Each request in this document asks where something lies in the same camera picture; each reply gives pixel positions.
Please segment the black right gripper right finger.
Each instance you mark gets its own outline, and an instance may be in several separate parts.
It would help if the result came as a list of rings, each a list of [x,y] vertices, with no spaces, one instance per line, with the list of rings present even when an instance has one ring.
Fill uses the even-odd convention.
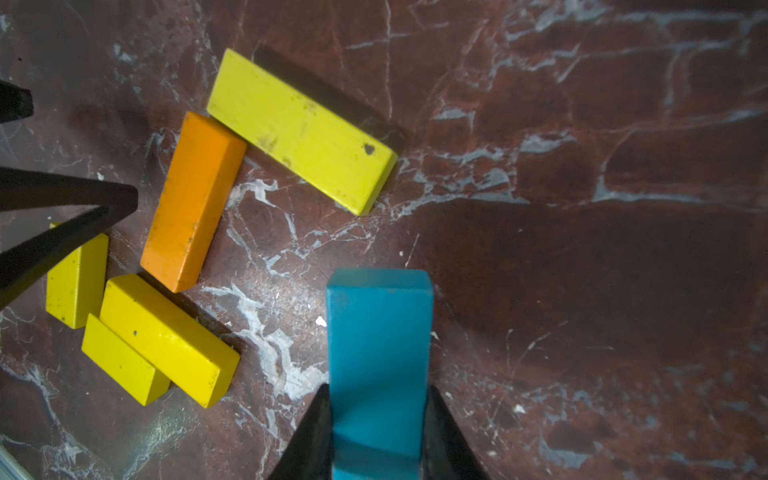
[[[424,479],[489,479],[434,385],[427,392],[422,470]]]

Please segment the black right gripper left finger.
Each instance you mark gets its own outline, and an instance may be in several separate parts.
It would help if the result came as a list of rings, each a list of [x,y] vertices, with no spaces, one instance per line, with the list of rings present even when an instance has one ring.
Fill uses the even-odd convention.
[[[324,383],[318,388],[268,479],[331,479],[332,427],[330,388]]]

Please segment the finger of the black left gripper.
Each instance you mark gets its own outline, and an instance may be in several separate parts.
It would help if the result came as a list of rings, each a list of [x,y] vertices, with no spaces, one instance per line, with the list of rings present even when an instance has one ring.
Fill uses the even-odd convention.
[[[3,212],[71,205],[91,209],[1,254],[2,307],[75,249],[135,212],[138,190],[122,183],[1,169]]]
[[[9,82],[0,81],[0,122],[7,123],[34,114],[32,93]]]

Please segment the long yellow wooden block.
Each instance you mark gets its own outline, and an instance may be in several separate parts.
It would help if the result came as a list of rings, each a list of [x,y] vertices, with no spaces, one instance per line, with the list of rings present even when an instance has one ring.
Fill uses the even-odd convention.
[[[227,394],[238,352],[138,275],[107,281],[100,319],[202,407]]]

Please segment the teal wooden block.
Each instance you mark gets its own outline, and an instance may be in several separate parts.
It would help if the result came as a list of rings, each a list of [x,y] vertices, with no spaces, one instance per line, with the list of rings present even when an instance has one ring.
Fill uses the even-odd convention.
[[[421,270],[339,269],[326,287],[335,479],[418,479],[434,290]]]

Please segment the short yellow wooden block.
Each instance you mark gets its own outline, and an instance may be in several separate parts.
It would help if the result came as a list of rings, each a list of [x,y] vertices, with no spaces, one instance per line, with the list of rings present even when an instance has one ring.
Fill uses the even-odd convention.
[[[170,387],[166,375],[96,315],[88,315],[82,351],[142,406],[163,396]]]

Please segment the orange wooden block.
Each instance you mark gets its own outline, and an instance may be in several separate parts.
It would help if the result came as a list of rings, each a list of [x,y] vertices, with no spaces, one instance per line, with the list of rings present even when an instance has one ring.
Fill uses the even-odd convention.
[[[246,149],[217,121],[185,115],[140,262],[171,292],[196,285]]]

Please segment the large yellow-green wooden block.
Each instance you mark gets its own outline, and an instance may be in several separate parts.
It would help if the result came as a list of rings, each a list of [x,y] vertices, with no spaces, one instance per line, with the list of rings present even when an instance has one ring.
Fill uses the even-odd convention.
[[[355,215],[373,208],[397,153],[228,48],[207,112]]]

